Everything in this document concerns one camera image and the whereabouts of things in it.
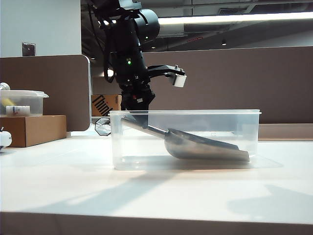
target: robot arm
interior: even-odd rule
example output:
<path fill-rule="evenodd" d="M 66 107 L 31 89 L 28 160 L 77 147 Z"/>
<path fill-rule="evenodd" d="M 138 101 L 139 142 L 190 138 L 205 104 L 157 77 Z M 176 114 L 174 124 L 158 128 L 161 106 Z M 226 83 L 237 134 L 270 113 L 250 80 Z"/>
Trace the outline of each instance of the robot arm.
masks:
<path fill-rule="evenodd" d="M 141 44 L 154 40 L 160 30 L 157 15 L 150 9 L 141 9 L 141 3 L 132 0 L 88 0 L 88 3 L 106 33 L 104 75 L 115 78 L 122 90 L 122 106 L 127 110 L 148 110 L 155 98 L 150 89 L 151 78 L 164 75 L 174 86 L 183 87 L 186 75 L 178 66 L 146 67 Z M 109 79 L 108 67 L 114 70 Z"/>

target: scoop handle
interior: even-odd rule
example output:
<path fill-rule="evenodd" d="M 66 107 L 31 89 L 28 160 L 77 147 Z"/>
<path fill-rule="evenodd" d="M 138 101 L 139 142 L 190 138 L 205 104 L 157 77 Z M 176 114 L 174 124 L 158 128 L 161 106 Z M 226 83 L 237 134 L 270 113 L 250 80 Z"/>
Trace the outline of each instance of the scoop handle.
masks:
<path fill-rule="evenodd" d="M 165 138 L 165 134 L 167 133 L 164 130 L 158 129 L 153 126 L 148 126 L 147 128 L 143 128 L 141 125 L 139 125 L 136 121 L 131 121 L 126 118 L 121 119 L 122 123 L 125 124 L 126 126 L 129 126 L 133 129 L 136 129 L 138 131 L 142 131 L 144 133 L 159 137 L 161 139 Z"/>

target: plastic lid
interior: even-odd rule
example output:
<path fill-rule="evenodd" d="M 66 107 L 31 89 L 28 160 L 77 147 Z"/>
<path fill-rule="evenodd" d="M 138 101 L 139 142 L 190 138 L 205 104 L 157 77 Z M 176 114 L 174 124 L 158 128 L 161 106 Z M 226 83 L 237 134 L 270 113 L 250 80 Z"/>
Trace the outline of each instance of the plastic lid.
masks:
<path fill-rule="evenodd" d="M 49 96 L 44 92 L 40 91 L 28 91 L 28 90 L 1 90 L 1 98 L 14 98 L 14 97 L 39 97 L 39 98 L 48 98 Z"/>
<path fill-rule="evenodd" d="M 110 111 L 110 116 L 115 115 L 207 115 L 207 114 L 261 114 L 259 109 L 219 109 L 219 110 L 143 110 L 143 111 Z"/>

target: ceiling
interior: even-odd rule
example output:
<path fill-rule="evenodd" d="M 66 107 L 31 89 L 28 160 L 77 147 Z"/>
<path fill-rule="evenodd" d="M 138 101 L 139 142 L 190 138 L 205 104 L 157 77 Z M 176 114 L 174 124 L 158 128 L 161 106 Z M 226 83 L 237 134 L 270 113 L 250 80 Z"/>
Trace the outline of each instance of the ceiling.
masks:
<path fill-rule="evenodd" d="M 265 14 L 313 11 L 308 0 L 141 0 L 143 8 L 152 9 L 158 17 Z M 104 46 L 105 35 L 93 18 L 96 33 Z M 102 55 L 94 38 L 87 5 L 81 0 L 82 51 L 97 63 Z M 159 36 L 142 45 L 143 51 L 173 51 L 241 47 L 270 38 L 313 30 L 313 21 L 275 21 L 250 23 L 200 23 L 162 25 Z"/>

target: cardboard box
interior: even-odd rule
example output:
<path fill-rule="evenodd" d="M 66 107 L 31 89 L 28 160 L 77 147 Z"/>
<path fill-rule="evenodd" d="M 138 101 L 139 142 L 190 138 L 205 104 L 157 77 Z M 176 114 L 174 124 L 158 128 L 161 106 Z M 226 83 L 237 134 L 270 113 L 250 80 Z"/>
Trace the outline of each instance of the cardboard box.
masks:
<path fill-rule="evenodd" d="M 91 96 L 91 115 L 105 117 L 111 110 L 121 110 L 121 101 L 119 94 L 94 94 Z"/>
<path fill-rule="evenodd" d="M 12 135 L 12 143 L 9 147 L 28 147 L 67 136 L 65 115 L 0 117 L 0 126 Z"/>

